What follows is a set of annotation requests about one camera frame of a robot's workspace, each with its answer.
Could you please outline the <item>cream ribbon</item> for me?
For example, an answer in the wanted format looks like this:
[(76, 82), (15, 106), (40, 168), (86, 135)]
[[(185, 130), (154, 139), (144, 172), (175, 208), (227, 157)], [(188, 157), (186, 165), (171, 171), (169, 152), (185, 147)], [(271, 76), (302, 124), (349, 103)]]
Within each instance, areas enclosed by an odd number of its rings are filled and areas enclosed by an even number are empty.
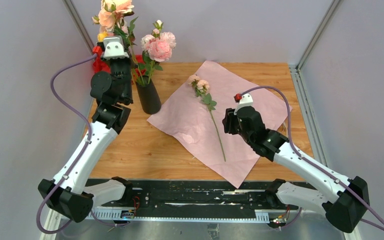
[(281, 126), (279, 127), (279, 130), (281, 133), (283, 133), (285, 136), (288, 135), (288, 126), (286, 122), (284, 121)]

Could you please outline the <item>yellow rose bunch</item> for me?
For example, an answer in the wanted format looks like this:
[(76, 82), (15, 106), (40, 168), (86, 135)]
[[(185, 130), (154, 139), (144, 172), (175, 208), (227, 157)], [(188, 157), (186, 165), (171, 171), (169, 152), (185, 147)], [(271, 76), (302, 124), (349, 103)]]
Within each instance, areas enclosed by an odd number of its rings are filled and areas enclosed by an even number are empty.
[(97, 41), (98, 42), (103, 42), (104, 39), (108, 36), (108, 33), (106, 31), (104, 32), (100, 32), (98, 35), (97, 35)]

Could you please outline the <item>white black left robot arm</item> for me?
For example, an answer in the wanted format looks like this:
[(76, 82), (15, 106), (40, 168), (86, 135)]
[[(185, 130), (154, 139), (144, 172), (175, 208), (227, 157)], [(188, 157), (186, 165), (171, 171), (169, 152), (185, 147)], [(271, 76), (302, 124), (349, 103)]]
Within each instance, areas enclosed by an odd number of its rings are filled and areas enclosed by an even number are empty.
[(36, 213), (36, 225), (44, 233), (51, 234), (41, 224), (41, 214), (44, 206), (58, 212), (76, 223), (82, 222), (90, 212), (110, 201), (117, 202), (120, 206), (129, 206), (133, 201), (133, 193), (118, 179), (111, 179), (105, 183), (94, 185), (85, 190), (89, 176), (101, 158), (104, 150), (120, 133), (120, 129), (107, 126), (98, 120), (88, 122), (86, 117), (74, 107), (63, 100), (55, 90), (54, 82), (62, 72), (92, 61), (96, 55), (63, 67), (57, 71), (50, 80), (50, 88), (53, 95), (69, 110), (80, 117), (87, 127), (87, 133), (69, 158), (64, 167), (54, 176), (52, 180), (43, 179), (38, 190), (43, 196)]

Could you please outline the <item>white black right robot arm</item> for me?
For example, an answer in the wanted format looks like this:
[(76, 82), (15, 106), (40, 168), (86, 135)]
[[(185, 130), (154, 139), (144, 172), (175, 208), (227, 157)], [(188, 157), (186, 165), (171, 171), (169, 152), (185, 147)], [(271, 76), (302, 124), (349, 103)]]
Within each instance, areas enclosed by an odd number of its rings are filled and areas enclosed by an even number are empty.
[(280, 132), (265, 127), (252, 106), (228, 108), (222, 120), (224, 132), (240, 135), (259, 156), (280, 164), (306, 180), (312, 188), (300, 187), (284, 179), (275, 179), (265, 190), (266, 204), (301, 207), (325, 216), (344, 233), (352, 233), (370, 204), (367, 182), (337, 173), (317, 162)]

